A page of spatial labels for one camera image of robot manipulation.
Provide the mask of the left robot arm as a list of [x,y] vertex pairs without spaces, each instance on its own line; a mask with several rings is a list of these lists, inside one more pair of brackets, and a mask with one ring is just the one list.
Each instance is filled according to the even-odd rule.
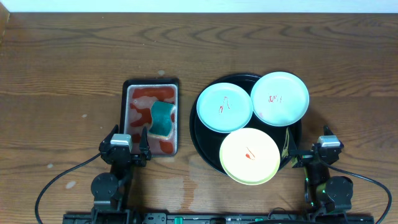
[[115,125],[100,143],[99,155],[111,166],[111,170],[97,175],[92,181],[94,209],[100,212],[120,212],[127,207],[134,168],[145,167],[147,161],[152,159],[147,129],[142,130],[139,152],[134,154],[132,137],[120,134],[119,126]]

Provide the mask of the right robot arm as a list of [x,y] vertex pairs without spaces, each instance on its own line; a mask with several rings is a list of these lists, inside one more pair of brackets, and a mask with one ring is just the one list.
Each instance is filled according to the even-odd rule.
[[305,173],[304,198],[316,215],[339,214],[352,208],[353,182],[345,176],[331,176],[329,166],[339,159],[343,143],[329,130],[312,145],[311,150],[297,149],[294,135],[289,128],[285,132],[282,164],[288,161],[293,168],[302,168]]

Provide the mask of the pale green plate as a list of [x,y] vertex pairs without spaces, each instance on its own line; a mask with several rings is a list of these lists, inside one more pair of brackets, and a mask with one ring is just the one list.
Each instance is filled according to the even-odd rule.
[[289,126],[307,112],[310,95],[304,82],[289,72],[261,77],[250,94],[254,114],[271,126]]

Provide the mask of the yellow plate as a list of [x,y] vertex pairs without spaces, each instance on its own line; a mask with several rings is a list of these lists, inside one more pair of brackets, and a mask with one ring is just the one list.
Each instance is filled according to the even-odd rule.
[[275,141],[254,128],[229,133],[221,143],[219,156],[224,171],[245,185],[260,185],[271,180],[280,165]]

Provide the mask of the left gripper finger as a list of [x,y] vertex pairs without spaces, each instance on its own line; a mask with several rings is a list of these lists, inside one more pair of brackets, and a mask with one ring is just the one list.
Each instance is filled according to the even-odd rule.
[[111,132],[102,140],[101,145],[104,146],[107,144],[111,144],[112,137],[118,133],[119,133],[119,125],[116,124],[114,128],[111,130]]
[[140,139],[140,143],[139,143],[139,150],[140,150],[141,154],[144,154],[144,155],[149,155],[149,153],[150,153],[150,147],[149,147],[149,143],[147,140],[147,128],[146,127],[143,127],[143,129],[142,129],[141,139]]

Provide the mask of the green scrub sponge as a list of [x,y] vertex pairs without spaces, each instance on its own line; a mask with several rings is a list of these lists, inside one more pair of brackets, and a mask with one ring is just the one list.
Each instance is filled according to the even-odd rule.
[[152,124],[149,133],[157,138],[168,139],[172,132],[171,115],[174,110],[174,104],[155,101],[150,109]]

